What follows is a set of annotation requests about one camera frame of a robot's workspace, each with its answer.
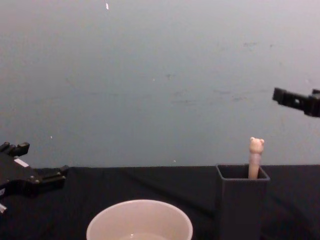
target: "white wall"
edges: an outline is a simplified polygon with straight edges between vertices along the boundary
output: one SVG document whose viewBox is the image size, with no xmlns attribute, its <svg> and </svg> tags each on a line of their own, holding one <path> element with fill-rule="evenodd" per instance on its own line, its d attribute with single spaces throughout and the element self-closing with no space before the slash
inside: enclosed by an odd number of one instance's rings
<svg viewBox="0 0 320 240">
<path fill-rule="evenodd" d="M 1 0 L 0 142 L 34 167 L 320 162 L 317 0 Z"/>
</svg>

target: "white bowl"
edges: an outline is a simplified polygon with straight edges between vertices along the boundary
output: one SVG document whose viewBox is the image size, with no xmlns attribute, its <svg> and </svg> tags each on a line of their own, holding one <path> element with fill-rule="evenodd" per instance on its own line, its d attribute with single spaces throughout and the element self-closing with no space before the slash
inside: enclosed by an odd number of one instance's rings
<svg viewBox="0 0 320 240">
<path fill-rule="evenodd" d="M 162 201 L 132 200 L 108 207 L 90 222 L 87 240 L 191 240 L 193 227 L 179 208 Z"/>
</svg>

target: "bowl rim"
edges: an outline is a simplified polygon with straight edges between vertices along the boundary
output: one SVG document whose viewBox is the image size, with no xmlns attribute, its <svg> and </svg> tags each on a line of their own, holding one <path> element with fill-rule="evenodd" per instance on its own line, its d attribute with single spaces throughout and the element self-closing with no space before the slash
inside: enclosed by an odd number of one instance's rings
<svg viewBox="0 0 320 240">
<path fill-rule="evenodd" d="M 191 220 L 189 219 L 189 217 L 187 216 L 187 214 L 182 211 L 180 208 L 172 205 L 172 204 L 169 204 L 167 202 L 164 202 L 164 201 L 158 201 L 158 200 L 151 200 L 151 199 L 136 199 L 136 200 L 129 200 L 129 201 L 123 201 L 123 202 L 119 202 L 119 203 L 116 203 L 114 205 L 111 205 L 109 207 L 107 207 L 106 209 L 102 210 L 101 212 L 99 212 L 92 220 L 91 222 L 89 223 L 87 229 L 86 229 L 86 239 L 87 240 L 92 240 L 92 239 L 89 239 L 89 236 L 90 236 L 90 233 L 91 233 L 91 229 L 92 229 L 92 226 L 95 224 L 95 222 L 98 220 L 98 218 L 103 215 L 105 212 L 108 212 L 109 210 L 111 209 L 114 209 L 114 208 L 117 208 L 119 206 L 122 206 L 122 205 L 128 205 L 128 204 L 132 204 L 132 203 L 154 203 L 154 204 L 160 204 L 160 205 L 163 205 L 163 206 L 166 206 L 168 208 L 171 208 L 171 209 L 174 209 L 176 210 L 178 213 L 180 213 L 180 215 L 184 218 L 187 226 L 188 226 L 188 236 L 187 236 L 187 239 L 186 240 L 191 240 L 192 239 L 192 236 L 193 236 L 193 226 L 192 226 L 192 223 L 191 223 Z"/>
</svg>

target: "white sticker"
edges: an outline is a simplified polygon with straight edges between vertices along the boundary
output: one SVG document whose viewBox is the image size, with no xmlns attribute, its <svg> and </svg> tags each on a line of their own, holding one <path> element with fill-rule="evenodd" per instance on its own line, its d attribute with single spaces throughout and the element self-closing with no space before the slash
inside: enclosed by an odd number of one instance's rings
<svg viewBox="0 0 320 240">
<path fill-rule="evenodd" d="M 26 163 L 26 162 L 24 162 L 24 161 L 22 161 L 21 159 L 19 159 L 19 158 L 16 158 L 15 160 L 14 160 L 17 164 L 20 164 L 22 167 L 29 167 L 29 165 Z"/>
</svg>

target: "bear-topped pen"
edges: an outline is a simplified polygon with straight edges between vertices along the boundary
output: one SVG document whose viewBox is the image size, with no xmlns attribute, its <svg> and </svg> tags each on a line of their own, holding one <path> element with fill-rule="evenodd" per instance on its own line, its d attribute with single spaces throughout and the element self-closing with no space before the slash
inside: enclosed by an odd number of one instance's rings
<svg viewBox="0 0 320 240">
<path fill-rule="evenodd" d="M 263 139 L 250 138 L 250 157 L 249 157 L 249 179 L 257 179 L 261 164 L 261 155 L 264 151 L 265 141 Z"/>
</svg>

